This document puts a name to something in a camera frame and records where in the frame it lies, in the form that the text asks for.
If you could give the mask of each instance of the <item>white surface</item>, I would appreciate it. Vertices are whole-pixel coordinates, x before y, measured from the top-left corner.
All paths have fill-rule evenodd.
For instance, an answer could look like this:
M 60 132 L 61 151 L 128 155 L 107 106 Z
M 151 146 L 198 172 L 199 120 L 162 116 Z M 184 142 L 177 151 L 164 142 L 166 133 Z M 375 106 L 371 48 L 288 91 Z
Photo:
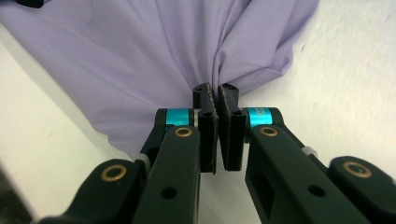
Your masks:
M 352 155 L 396 177 L 395 11 L 391 0 L 321 1 L 289 72 L 240 105 L 278 107 L 326 165 Z M 62 213 L 96 164 L 125 155 L 3 27 L 0 75 L 0 164 L 35 219 Z M 259 223 L 244 172 L 218 170 L 202 174 L 200 223 Z

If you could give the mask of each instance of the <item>fabric fold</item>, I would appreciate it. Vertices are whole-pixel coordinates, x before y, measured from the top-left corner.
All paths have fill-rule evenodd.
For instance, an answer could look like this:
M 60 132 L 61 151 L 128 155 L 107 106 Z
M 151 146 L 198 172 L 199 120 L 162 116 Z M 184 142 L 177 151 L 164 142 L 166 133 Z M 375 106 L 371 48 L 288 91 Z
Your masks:
M 192 107 L 209 82 L 251 91 L 281 77 L 318 0 L 0 3 L 0 22 L 98 132 L 131 157 L 158 108 Z

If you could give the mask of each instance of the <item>lavender cloth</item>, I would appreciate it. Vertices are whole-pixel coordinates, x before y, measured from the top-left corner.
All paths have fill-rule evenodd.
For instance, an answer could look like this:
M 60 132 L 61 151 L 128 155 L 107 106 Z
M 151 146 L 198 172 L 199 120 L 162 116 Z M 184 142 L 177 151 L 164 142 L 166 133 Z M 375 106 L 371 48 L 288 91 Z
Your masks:
M 318 0 L 0 2 L 0 21 L 110 144 L 136 155 L 160 107 L 191 107 L 191 88 L 251 91 L 290 67 Z

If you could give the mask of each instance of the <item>cyan band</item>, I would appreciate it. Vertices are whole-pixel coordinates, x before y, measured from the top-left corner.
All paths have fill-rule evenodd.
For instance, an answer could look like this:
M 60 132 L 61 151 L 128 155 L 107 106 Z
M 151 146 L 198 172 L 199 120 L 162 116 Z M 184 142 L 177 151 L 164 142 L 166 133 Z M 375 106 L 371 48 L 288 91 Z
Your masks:
M 166 125 L 189 125 L 189 109 L 167 109 Z
M 249 107 L 250 129 L 260 124 L 273 124 L 270 109 L 267 107 Z

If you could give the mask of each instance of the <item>brass insert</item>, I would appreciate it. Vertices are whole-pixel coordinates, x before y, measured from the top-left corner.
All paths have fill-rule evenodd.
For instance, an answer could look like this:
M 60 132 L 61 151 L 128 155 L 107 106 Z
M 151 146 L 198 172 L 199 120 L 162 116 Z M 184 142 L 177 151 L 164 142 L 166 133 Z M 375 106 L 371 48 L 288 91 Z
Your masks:
M 192 134 L 192 130 L 189 128 L 178 128 L 175 130 L 175 135 L 178 137 L 188 137 Z
M 357 177 L 370 178 L 373 175 L 369 168 L 355 161 L 346 161 L 344 162 L 343 167 L 348 173 Z
M 270 127 L 263 127 L 260 129 L 260 132 L 270 137 L 277 136 L 277 130 Z
M 110 174 L 110 172 L 116 171 L 116 175 Z M 102 172 L 102 179 L 107 181 L 107 182 L 112 182 L 121 179 L 123 176 L 126 174 L 126 167 L 121 164 L 116 164 L 116 165 L 111 165 L 107 167 L 103 172 Z

